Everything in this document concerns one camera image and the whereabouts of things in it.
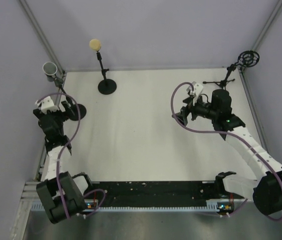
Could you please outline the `black tripod shock-mount stand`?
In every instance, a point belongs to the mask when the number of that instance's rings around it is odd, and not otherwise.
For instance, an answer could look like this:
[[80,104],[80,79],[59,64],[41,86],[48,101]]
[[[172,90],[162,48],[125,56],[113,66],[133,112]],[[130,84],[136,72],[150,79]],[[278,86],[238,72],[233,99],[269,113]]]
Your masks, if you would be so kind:
[[204,81],[203,84],[215,84],[219,88],[226,90],[226,86],[228,83],[235,81],[235,79],[229,79],[232,72],[236,69],[243,70],[246,68],[254,67],[258,64],[260,59],[260,55],[258,52],[253,50],[246,50],[242,52],[235,63],[232,63],[229,67],[226,68],[227,73],[223,80],[221,81]]

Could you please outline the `grey microphone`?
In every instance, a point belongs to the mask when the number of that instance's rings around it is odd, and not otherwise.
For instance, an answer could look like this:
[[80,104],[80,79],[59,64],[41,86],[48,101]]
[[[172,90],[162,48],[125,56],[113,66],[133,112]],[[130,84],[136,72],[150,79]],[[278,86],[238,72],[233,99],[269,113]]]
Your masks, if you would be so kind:
[[49,82],[54,82],[58,68],[55,63],[49,61],[43,64],[43,72],[47,76]]

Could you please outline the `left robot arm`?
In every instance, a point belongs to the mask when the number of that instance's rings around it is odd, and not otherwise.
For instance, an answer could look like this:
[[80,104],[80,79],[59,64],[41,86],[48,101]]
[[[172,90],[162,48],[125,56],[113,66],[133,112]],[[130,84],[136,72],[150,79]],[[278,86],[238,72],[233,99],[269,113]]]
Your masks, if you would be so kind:
[[49,96],[37,101],[36,105],[33,113],[45,134],[48,157],[46,174],[37,184],[36,192],[50,222],[56,224],[85,210],[84,198],[91,197],[94,192],[94,186],[84,172],[71,175],[72,146],[64,133],[65,121],[78,121],[87,111],[82,104],[67,101],[62,102],[65,110],[61,111]]

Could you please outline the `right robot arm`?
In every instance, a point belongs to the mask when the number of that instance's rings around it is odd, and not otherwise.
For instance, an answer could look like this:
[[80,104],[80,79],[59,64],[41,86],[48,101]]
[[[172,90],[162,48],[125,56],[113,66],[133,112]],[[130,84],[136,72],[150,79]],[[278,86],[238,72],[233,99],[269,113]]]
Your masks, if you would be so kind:
[[204,102],[203,87],[190,85],[188,97],[180,112],[172,117],[184,129],[199,134],[219,134],[245,161],[255,179],[247,179],[233,171],[216,176],[214,192],[220,198],[237,194],[252,200],[268,218],[282,212],[282,164],[275,160],[250,134],[245,123],[232,113],[231,96],[224,89],[212,92],[212,100]]

